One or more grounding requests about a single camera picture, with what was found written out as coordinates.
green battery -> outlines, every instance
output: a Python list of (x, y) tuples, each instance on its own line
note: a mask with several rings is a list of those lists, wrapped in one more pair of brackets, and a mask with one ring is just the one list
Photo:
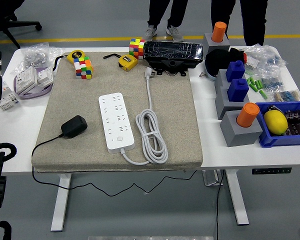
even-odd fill
[(258, 90), (260, 90), (262, 88), (259, 80), (255, 81), (255, 86)]
[(258, 82), (259, 88), (260, 88), (260, 89), (263, 89), (264, 86), (263, 86), (262, 82), (261, 82), (260, 80), (258, 80), (257, 82)]
[(258, 92), (258, 89), (252, 85), (252, 83), (249, 84), (249, 87), (252, 88), (253, 91)]
[(261, 96), (266, 100), (268, 99), (267, 95), (265, 94), (264, 91), (260, 90), (259, 93), (261, 94)]
[(252, 77), (249, 77), (246, 82), (248, 83), (248, 85), (250, 84), (250, 81), (251, 81)]
[(252, 83), (252, 85), (256, 85), (255, 80), (252, 77), (249, 78), (250, 78), (250, 83)]

black office chair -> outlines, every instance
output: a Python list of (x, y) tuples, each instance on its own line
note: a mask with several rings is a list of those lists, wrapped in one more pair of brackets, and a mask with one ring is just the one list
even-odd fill
[(42, 26), (38, 21), (17, 21), (15, 10), (21, 7), (25, 0), (0, 0), (0, 32), (4, 32), (10, 40), (20, 49), (19, 43), (9, 32), (8, 28), (35, 26), (40, 31)]

gray holder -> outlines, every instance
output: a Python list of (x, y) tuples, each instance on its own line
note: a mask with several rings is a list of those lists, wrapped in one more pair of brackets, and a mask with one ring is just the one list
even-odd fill
[(215, 92), (218, 92), (218, 89), (221, 87), (229, 88), (231, 82), (227, 81), (226, 77), (226, 72), (227, 69), (219, 69), (218, 75), (216, 76), (215, 82), (214, 82), (214, 87), (215, 87)]
[(263, 132), (257, 118), (250, 127), (237, 124), (237, 117), (241, 110), (227, 111), (220, 123), (226, 145), (228, 147), (254, 144)]
[(203, 35), (203, 57), (215, 49), (223, 49), (228, 51), (230, 48), (230, 42), (226, 35), (223, 36), (222, 42), (214, 42), (211, 40), (212, 33), (205, 33)]
[(248, 94), (243, 101), (229, 101), (228, 88), (220, 87), (216, 92), (215, 108), (218, 120), (222, 120), (227, 111), (241, 110), (249, 102)]

black power adapter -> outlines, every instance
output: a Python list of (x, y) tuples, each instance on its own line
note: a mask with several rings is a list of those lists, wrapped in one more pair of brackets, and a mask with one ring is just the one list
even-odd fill
[(61, 130), (64, 137), (68, 137), (71, 139), (82, 133), (87, 129), (87, 127), (88, 125), (86, 120), (82, 116), (77, 115), (62, 124)]

chair wheel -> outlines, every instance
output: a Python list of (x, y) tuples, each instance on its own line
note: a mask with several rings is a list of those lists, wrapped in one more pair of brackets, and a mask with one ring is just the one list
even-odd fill
[(35, 26), (35, 29), (37, 29), (38, 31), (40, 31), (42, 29), (42, 26), (39, 24), (39, 25), (36, 25)]

